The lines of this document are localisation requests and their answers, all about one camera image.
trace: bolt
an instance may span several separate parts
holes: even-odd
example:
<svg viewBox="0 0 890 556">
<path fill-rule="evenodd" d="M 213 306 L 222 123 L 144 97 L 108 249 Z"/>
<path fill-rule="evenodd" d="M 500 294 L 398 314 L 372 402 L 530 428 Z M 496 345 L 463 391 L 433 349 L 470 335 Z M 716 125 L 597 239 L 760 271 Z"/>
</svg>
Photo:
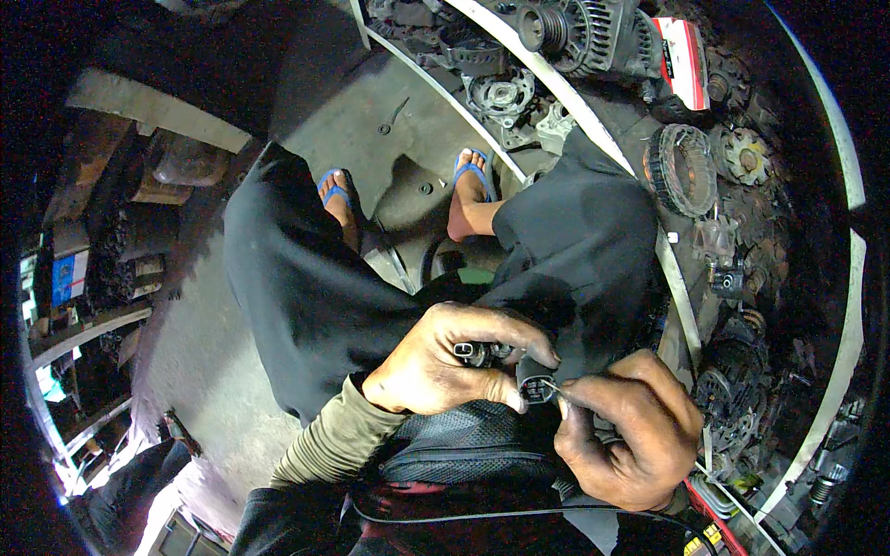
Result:
<svg viewBox="0 0 890 556">
<path fill-rule="evenodd" d="M 739 163 L 747 172 L 757 169 L 757 155 L 751 149 L 742 149 L 739 153 Z"/>
<path fill-rule="evenodd" d="M 714 102 L 723 102 L 729 92 L 729 83 L 723 76 L 714 74 L 708 80 L 708 96 Z"/>
<path fill-rule="evenodd" d="M 501 2 L 496 9 L 501 15 L 509 15 L 516 11 L 516 4 L 512 2 Z"/>
</svg>

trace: foot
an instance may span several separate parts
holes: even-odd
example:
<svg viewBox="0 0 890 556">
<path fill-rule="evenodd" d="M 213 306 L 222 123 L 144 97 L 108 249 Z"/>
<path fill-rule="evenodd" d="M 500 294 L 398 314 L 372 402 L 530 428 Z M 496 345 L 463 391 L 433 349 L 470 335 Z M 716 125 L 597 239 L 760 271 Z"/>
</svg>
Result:
<svg viewBox="0 0 890 556">
<path fill-rule="evenodd" d="M 340 186 L 348 194 L 352 194 L 349 186 L 346 185 L 346 174 L 341 170 L 337 170 L 325 178 L 325 181 L 321 184 L 321 189 L 319 189 L 319 197 L 324 200 L 325 196 L 335 185 Z M 355 225 L 355 217 L 352 215 L 352 209 L 346 204 L 346 199 L 342 195 L 332 195 L 325 205 L 325 210 L 336 218 L 340 222 L 340 226 L 343 227 L 343 242 L 358 253 L 359 228 Z"/>
<path fill-rule="evenodd" d="M 485 172 L 485 161 L 479 153 L 470 149 L 461 151 L 457 167 L 466 163 L 479 166 Z M 448 218 L 448 235 L 453 241 L 461 242 L 468 236 L 493 236 L 491 221 L 503 201 L 485 202 L 485 185 L 475 172 L 464 172 L 454 184 L 451 208 Z"/>
</svg>

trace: alternator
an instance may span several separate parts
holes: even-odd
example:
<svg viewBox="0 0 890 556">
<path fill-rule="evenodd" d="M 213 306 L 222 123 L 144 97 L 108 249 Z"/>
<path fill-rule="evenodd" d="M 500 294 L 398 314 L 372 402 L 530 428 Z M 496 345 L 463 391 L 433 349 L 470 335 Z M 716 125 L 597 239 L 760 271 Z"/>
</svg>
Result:
<svg viewBox="0 0 890 556">
<path fill-rule="evenodd" d="M 522 45 L 570 77 L 643 81 L 661 75 L 661 49 L 639 0 L 544 0 L 518 13 Z"/>
<path fill-rule="evenodd" d="M 509 81 L 499 81 L 494 76 L 463 74 L 460 78 L 464 82 L 466 104 L 470 110 L 504 128 L 516 125 L 535 95 L 535 75 L 525 68 L 513 68 Z"/>
</svg>

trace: concrete floor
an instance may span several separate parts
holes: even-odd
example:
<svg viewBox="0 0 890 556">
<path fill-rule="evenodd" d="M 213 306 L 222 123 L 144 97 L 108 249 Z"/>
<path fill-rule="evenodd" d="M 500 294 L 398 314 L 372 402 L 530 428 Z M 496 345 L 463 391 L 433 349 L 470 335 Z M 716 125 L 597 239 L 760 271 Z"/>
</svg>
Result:
<svg viewBox="0 0 890 556">
<path fill-rule="evenodd" d="M 273 136 L 304 157 L 314 175 L 350 169 L 365 215 L 380 216 L 417 282 L 419 246 L 444 231 L 447 220 L 450 188 L 440 187 L 439 179 L 450 185 L 460 148 L 485 144 L 422 79 L 388 55 L 371 57 L 350 78 L 291 130 L 287 99 L 279 98 Z M 392 132 L 380 136 L 377 127 L 406 97 Z M 432 194 L 417 191 L 424 182 L 434 184 Z M 181 245 L 136 355 L 133 416 L 137 436 L 153 439 L 158 415 L 176 409 L 205 455 L 174 486 L 191 512 L 234 535 L 248 492 L 267 483 L 300 427 L 275 404 L 226 282 L 223 206 L 222 191 L 201 190 L 184 207 Z M 369 261 L 397 284 L 385 258 Z M 169 301 L 165 293 L 177 288 L 180 299 Z"/>
</svg>

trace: black cable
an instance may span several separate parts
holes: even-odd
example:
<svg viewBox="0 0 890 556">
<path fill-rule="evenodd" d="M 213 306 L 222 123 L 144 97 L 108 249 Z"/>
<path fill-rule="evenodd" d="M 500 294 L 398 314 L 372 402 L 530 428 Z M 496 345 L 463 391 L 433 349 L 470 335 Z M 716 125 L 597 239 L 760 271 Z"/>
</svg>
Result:
<svg viewBox="0 0 890 556">
<path fill-rule="evenodd" d="M 368 521 L 373 521 L 375 523 L 388 523 L 391 525 L 412 525 L 412 524 L 420 524 L 420 523 L 442 523 L 445 521 L 460 521 L 460 520 L 484 520 L 487 518 L 512 518 L 512 517 L 521 517 L 523 515 L 545 515 L 549 513 L 565 513 L 565 512 L 574 512 L 576 510 L 580 510 L 583 512 L 615 512 L 615 513 L 626 513 L 629 515 L 644 515 L 651 520 L 656 521 L 665 521 L 667 523 L 673 523 L 679 527 L 682 527 L 692 533 L 693 536 L 698 538 L 702 544 L 705 545 L 705 548 L 708 549 L 708 554 L 711 556 L 717 556 L 717 550 L 714 548 L 714 545 L 710 542 L 710 540 L 705 536 L 704 533 L 700 532 L 698 529 L 693 526 L 687 524 L 685 521 L 680 521 L 676 518 L 672 518 L 663 513 L 658 512 L 631 512 L 630 510 L 622 510 L 618 506 L 594 506 L 589 504 L 582 504 L 578 506 L 565 506 L 564 508 L 547 508 L 544 510 L 520 510 L 518 512 L 492 512 L 492 513 L 468 513 L 466 515 L 446 515 L 438 518 L 419 518 L 413 520 L 387 520 L 383 518 L 372 518 L 371 516 L 364 513 L 359 507 L 353 502 L 352 507 L 355 508 L 355 512 L 358 513 L 363 519 Z"/>
</svg>

